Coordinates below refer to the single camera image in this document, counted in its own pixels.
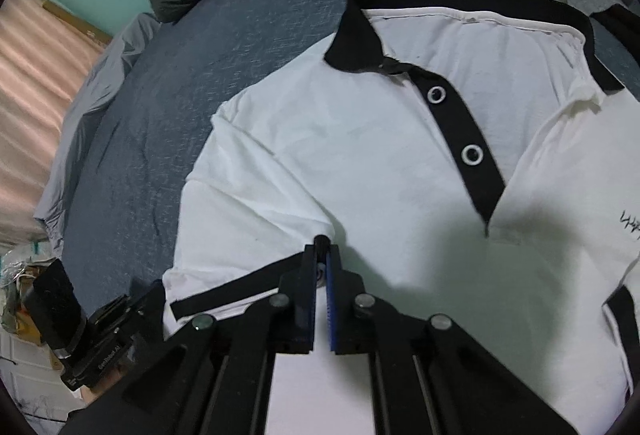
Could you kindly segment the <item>white polo shirt black collar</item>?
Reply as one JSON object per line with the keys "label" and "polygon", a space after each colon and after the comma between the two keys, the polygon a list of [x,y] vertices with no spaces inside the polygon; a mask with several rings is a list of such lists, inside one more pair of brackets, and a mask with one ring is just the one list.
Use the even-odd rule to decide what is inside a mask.
{"label": "white polo shirt black collar", "polygon": [[405,313],[445,314],[581,434],[639,383],[639,104],[549,0],[347,0],[224,102],[181,192],[183,299],[318,235]]}

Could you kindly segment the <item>floor clutter bags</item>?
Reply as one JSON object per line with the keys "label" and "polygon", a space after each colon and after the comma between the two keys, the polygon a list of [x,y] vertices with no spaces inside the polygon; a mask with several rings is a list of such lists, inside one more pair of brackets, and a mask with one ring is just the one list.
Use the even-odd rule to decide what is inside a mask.
{"label": "floor clutter bags", "polygon": [[53,261],[49,241],[29,242],[1,256],[1,327],[18,340],[41,346],[41,335],[23,299]]}

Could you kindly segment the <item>blue patterned bed sheet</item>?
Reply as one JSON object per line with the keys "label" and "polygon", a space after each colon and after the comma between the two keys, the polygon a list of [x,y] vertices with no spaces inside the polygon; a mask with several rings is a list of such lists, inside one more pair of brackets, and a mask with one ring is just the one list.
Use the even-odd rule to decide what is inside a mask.
{"label": "blue patterned bed sheet", "polygon": [[63,261],[95,311],[172,264],[180,192],[218,106],[332,33],[346,0],[204,0],[163,26],[104,111]]}

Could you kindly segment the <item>light grey blanket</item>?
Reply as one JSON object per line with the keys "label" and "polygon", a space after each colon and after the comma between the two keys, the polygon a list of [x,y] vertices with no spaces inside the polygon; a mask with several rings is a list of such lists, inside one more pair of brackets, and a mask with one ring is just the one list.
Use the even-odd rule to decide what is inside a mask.
{"label": "light grey blanket", "polygon": [[68,210],[96,130],[158,30],[160,22],[149,13],[130,21],[96,60],[66,111],[50,176],[34,212],[56,257],[63,252]]}

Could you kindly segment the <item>pink striped curtain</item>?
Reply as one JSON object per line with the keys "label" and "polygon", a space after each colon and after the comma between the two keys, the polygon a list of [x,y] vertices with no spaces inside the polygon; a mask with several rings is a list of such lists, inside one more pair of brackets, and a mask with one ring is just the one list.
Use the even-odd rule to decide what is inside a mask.
{"label": "pink striped curtain", "polygon": [[42,236],[32,218],[63,118],[103,47],[42,6],[1,5],[1,245]]}

